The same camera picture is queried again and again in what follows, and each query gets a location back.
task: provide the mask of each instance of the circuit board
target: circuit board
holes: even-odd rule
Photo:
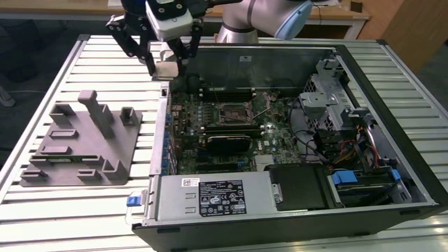
[[[288,102],[269,91],[256,91],[249,102],[203,102],[193,94],[175,94],[172,98],[177,146],[176,174],[203,173],[200,165],[237,164],[237,171],[256,171],[255,156],[272,155],[275,163],[300,163],[299,150],[289,131]],[[264,129],[260,138],[252,138],[245,152],[212,155],[203,148],[204,126],[256,125]]]

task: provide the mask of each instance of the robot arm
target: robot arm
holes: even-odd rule
[[[312,3],[297,0],[121,0],[124,15],[112,16],[107,28],[129,57],[136,56],[156,73],[151,41],[167,42],[176,56],[179,76],[197,53],[207,9],[228,4],[219,42],[253,43],[256,29],[280,39],[292,39],[309,16]],[[137,43],[128,33],[140,35]],[[181,36],[191,36],[184,44]]]
[[[225,6],[219,43],[257,43],[257,30],[277,39],[299,34],[312,11],[312,2],[300,0],[243,0]]]

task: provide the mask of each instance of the black cable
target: black cable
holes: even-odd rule
[[[321,5],[316,5],[315,2],[312,2],[312,4],[317,7],[319,9],[319,25],[323,24],[323,15],[320,14],[320,7],[328,7],[328,4],[321,4]]]
[[[297,132],[293,132],[293,130],[292,130],[292,126],[291,126],[292,118],[291,118],[291,116],[292,116],[292,110],[293,110],[293,108],[295,108],[295,104],[296,104],[296,102],[299,101],[299,98],[300,98],[300,96],[297,96],[297,98],[295,99],[295,101],[292,102],[292,105],[291,105],[289,116],[288,116],[288,118],[289,118],[289,130],[291,130],[291,132],[295,134],[295,137],[296,137],[297,141],[299,141],[303,145],[308,146],[308,148],[315,152],[315,154],[316,154],[316,156],[319,157],[319,159],[320,159],[324,163],[329,163],[329,164],[331,164],[331,161],[324,157],[324,155],[321,155],[320,152],[319,152],[319,151],[317,151],[309,144],[307,144],[307,143],[305,143],[305,142],[296,136]]]
[[[309,142],[311,141],[315,141],[315,139],[309,139],[308,142],[307,142],[307,147],[305,147],[305,153],[307,153],[307,155],[308,155],[308,146],[309,146]]]
[[[307,134],[313,135],[315,132],[311,130],[297,130],[293,134],[296,135],[299,132],[307,132]]]

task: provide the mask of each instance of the open computer tower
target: open computer tower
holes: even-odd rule
[[[363,236],[447,209],[344,46],[207,44],[187,73],[160,92],[132,226],[153,250]]]

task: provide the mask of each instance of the gray plastic holder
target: gray plastic holder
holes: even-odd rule
[[[84,90],[88,112],[56,104],[53,123],[21,174],[21,186],[123,185],[128,181],[143,114],[131,107],[111,111]]]

